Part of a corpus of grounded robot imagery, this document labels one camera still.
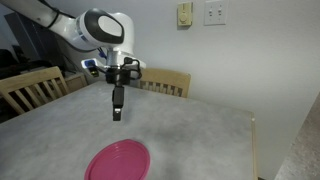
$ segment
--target pink plate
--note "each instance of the pink plate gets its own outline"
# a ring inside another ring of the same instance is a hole
[[[90,162],[85,180],[144,180],[150,166],[148,150],[126,139],[102,149]]]

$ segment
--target table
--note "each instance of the table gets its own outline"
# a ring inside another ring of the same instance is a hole
[[[251,112],[126,87],[114,122],[112,90],[94,83],[1,124],[0,179],[83,179],[123,139],[149,150],[150,180],[254,179]]]
[[[320,179],[320,94],[315,100],[275,180]]]

